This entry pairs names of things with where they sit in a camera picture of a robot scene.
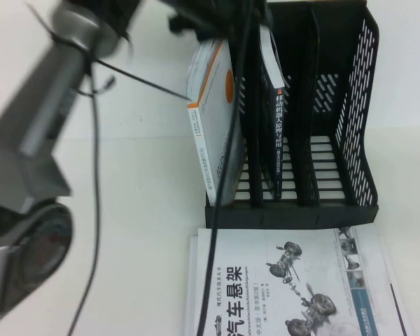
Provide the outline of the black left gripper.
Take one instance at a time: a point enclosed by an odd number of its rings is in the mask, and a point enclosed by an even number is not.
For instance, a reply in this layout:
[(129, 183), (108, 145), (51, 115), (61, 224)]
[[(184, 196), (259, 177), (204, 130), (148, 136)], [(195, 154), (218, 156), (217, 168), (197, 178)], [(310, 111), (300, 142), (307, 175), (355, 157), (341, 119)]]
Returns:
[(232, 24), (236, 7), (237, 20), (252, 22), (267, 27), (272, 26), (272, 13), (266, 0), (254, 1), (167, 1), (175, 10), (169, 18), (169, 28), (173, 33), (193, 29), (211, 36), (229, 36), (233, 32)]

